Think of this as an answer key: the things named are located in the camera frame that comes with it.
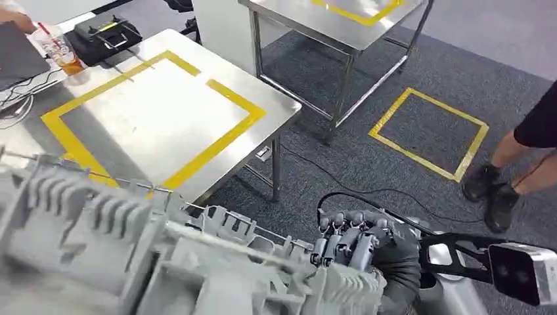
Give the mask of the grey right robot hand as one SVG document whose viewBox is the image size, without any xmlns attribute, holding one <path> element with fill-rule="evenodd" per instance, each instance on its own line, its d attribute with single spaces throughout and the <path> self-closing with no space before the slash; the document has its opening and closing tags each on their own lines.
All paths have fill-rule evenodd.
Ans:
<svg viewBox="0 0 557 315">
<path fill-rule="evenodd" d="M 326 214 L 318 209 L 317 222 L 322 236 L 316 241 L 311 263 L 381 272 L 386 286 L 378 313 L 403 314 L 420 288 L 420 246 L 409 225 L 369 210 Z"/>
</svg>

